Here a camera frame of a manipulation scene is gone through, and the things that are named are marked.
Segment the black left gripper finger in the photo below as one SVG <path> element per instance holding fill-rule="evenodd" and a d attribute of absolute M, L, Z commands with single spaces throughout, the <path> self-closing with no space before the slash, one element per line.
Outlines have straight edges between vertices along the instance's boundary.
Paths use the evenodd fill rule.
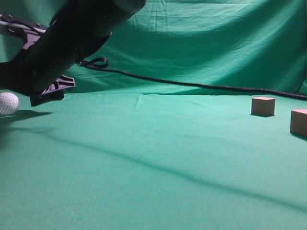
<path fill-rule="evenodd" d="M 75 88 L 75 79 L 66 75 L 61 75 L 40 95 L 30 96 L 31 106 L 39 106 L 52 101 L 64 99 L 64 90 Z"/>

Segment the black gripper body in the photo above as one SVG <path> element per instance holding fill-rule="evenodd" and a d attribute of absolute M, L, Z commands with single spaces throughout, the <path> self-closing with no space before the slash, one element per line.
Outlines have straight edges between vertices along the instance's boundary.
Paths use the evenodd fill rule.
<path fill-rule="evenodd" d="M 77 50 L 71 48 L 23 49 L 11 61 L 0 64 L 0 87 L 23 95 L 40 95 L 78 57 Z"/>

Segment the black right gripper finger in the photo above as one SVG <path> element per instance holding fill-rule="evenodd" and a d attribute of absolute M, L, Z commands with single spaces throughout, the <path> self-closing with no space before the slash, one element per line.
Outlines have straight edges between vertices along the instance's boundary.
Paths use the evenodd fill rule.
<path fill-rule="evenodd" d="M 49 43 L 44 36 L 47 30 L 48 26 L 43 24 L 26 21 L 9 14 L 0 15 L 0 34 L 21 39 L 24 50 L 32 46 L 36 49 L 49 50 Z"/>

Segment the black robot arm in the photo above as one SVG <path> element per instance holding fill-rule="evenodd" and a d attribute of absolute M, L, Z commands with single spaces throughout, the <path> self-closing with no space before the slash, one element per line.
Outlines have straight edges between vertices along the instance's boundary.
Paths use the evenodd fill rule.
<path fill-rule="evenodd" d="M 1 63 L 1 88 L 28 96 L 32 106 L 62 100 L 64 91 L 76 86 L 65 72 L 74 64 L 107 67 L 104 58 L 87 58 L 145 4 L 143 0 L 68 0 L 49 26 L 2 15 L 0 32 L 22 39 L 23 47 L 12 60 Z"/>

